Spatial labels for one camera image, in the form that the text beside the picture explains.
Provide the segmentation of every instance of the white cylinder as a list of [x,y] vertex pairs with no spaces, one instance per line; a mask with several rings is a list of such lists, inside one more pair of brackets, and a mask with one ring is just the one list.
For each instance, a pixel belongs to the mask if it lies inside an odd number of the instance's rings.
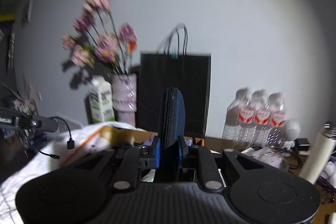
[[327,164],[331,152],[334,151],[336,140],[325,136],[323,133],[319,134],[316,143],[310,150],[310,155],[304,163],[299,177],[315,184]]

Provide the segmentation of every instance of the vase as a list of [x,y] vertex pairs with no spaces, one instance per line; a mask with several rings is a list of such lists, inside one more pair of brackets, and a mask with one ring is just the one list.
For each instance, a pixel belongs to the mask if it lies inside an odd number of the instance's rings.
[[135,126],[135,112],[137,111],[137,76],[112,76],[113,108],[118,112],[118,121]]

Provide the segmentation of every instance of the bottle label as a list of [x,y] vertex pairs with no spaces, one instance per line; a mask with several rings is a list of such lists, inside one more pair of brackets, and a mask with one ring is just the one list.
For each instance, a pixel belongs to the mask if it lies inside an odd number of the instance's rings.
[[280,113],[272,113],[271,115],[271,126],[273,127],[282,127],[285,122],[285,115]]
[[254,122],[257,124],[268,124],[269,122],[269,111],[257,110],[254,116]]
[[238,121],[243,123],[252,123],[254,116],[254,110],[241,107],[238,113]]

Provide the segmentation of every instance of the milk carton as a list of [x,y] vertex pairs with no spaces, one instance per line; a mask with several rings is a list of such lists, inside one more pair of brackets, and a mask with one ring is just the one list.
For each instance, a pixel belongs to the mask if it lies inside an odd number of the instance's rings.
[[93,76],[89,99],[93,123],[115,121],[111,84],[103,76]]

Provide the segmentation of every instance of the black paper bag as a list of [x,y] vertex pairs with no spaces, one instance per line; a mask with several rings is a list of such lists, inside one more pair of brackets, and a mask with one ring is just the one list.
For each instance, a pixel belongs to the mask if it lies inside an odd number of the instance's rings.
[[210,95],[211,55],[142,53],[137,127],[157,132],[162,96],[178,88],[185,105],[185,136],[204,138]]

